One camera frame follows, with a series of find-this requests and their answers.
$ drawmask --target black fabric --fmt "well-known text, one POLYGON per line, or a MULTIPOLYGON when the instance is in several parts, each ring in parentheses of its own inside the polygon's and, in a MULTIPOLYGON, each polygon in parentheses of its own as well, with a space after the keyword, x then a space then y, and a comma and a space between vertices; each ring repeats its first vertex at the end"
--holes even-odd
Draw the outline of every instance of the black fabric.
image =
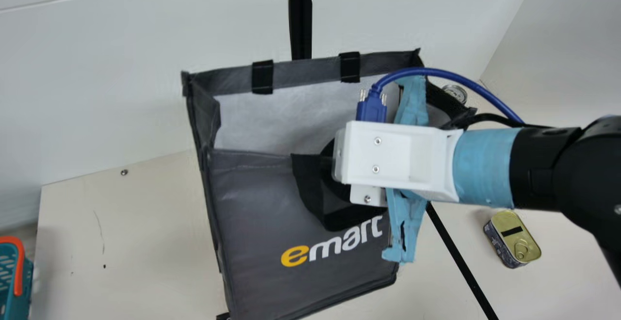
POLYGON ((360 82, 360 52, 340 53, 341 59, 341 82, 360 82))
POLYGON ((326 180, 326 172, 329 175, 330 169, 322 168, 321 156, 291 154, 291 163, 304 206, 326 230, 342 231, 386 212, 386 208, 351 204, 351 187, 335 182, 331 176, 326 180))
POLYGON ((274 92, 274 61, 264 60, 252 64, 252 93, 271 95, 274 92))
POLYGON ((230 320, 231 318, 231 314, 230 313, 222 313, 218 316, 215 317, 215 320, 230 320))

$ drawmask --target black velcro strap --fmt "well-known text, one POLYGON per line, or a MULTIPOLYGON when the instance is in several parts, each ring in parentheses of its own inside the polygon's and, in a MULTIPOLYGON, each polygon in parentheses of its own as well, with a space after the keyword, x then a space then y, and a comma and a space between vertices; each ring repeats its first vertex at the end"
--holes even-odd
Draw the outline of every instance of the black velcro strap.
POLYGON ((341 82, 360 82, 360 52, 340 53, 341 59, 341 82))
POLYGON ((216 316, 215 320, 231 320, 231 314, 230 313, 222 313, 222 314, 216 316))
POLYGON ((252 93, 271 95, 274 92, 273 81, 273 60, 264 60, 252 64, 252 93))
POLYGON ((192 76, 190 73, 188 72, 181 72, 181 85, 183 86, 183 96, 184 97, 189 97, 192 95, 192 90, 190 88, 190 81, 192 79, 192 76))

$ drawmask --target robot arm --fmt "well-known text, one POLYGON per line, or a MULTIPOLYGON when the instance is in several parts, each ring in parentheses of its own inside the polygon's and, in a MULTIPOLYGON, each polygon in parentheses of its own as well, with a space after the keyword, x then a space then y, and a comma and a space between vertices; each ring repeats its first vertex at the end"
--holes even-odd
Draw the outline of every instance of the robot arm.
POLYGON ((439 130, 352 121, 337 132, 333 177, 350 200, 381 188, 428 200, 559 211, 594 234, 621 280, 621 116, 587 128, 439 130))

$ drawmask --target bag handle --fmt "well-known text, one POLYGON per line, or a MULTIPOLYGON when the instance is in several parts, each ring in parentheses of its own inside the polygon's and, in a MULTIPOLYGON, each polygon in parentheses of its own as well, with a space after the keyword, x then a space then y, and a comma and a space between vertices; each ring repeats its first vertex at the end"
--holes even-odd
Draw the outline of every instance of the bag handle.
POLYGON ((15 262, 15 269, 13 272, 13 294, 15 297, 20 297, 24 292, 22 282, 24 280, 24 245, 22 241, 14 236, 0 236, 0 244, 6 243, 13 245, 17 250, 17 261, 15 262))

